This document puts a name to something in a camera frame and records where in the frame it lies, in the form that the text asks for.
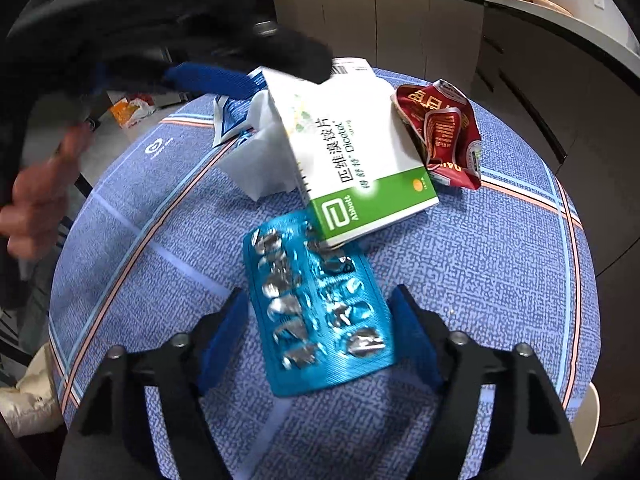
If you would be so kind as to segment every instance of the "crumpled snack wrapper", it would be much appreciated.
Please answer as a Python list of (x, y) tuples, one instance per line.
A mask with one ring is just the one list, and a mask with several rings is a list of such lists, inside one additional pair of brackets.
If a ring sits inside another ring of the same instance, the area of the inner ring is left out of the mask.
[(154, 100), (148, 94), (135, 94), (123, 97), (109, 108), (118, 126), (130, 128), (140, 120), (156, 111)]
[(399, 86), (392, 100), (432, 180), (468, 189), (482, 185), (480, 131), (460, 90), (440, 79), (427, 86)]
[(238, 128), (257, 132), (216, 164), (252, 200), (296, 188), (289, 139), (268, 90), (259, 91), (251, 101), (246, 120)]

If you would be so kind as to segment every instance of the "abbott logo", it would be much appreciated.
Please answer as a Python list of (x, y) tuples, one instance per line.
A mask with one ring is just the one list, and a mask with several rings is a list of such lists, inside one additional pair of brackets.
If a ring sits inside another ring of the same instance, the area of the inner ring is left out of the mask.
[(150, 145), (148, 145), (146, 147), (145, 153), (151, 155), (152, 153), (155, 153), (157, 150), (159, 150), (160, 146), (162, 146), (162, 138), (156, 139)]
[(337, 227), (343, 227), (351, 221), (341, 198), (324, 202), (322, 204), (322, 212), (329, 226), (329, 231), (333, 231)]

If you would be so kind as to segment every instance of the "green stripe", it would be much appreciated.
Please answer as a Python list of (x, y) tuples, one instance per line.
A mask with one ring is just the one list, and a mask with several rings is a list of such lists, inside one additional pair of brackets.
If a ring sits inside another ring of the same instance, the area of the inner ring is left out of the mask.
[(309, 208), (316, 216), (321, 239), (333, 238), (436, 196), (424, 167), (380, 178), (372, 189), (373, 192), (364, 193), (354, 186), (313, 199)]

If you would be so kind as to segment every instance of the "electrical outlet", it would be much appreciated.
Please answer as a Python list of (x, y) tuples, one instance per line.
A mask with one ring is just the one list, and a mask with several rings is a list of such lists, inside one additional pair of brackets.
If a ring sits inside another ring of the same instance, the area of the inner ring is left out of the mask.
[(604, 10), (604, 0), (593, 0), (593, 5)]

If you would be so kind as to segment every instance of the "red wrapper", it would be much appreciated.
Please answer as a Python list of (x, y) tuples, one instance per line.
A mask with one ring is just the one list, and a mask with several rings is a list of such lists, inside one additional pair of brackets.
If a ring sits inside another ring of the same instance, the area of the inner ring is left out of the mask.
[(393, 101), (432, 179), (446, 186), (478, 189), (482, 142), (465, 95), (440, 79), (424, 87), (402, 85)]
[(462, 114), (458, 108), (432, 110), (424, 116), (424, 140), (430, 152), (429, 164), (456, 163), (456, 143)]

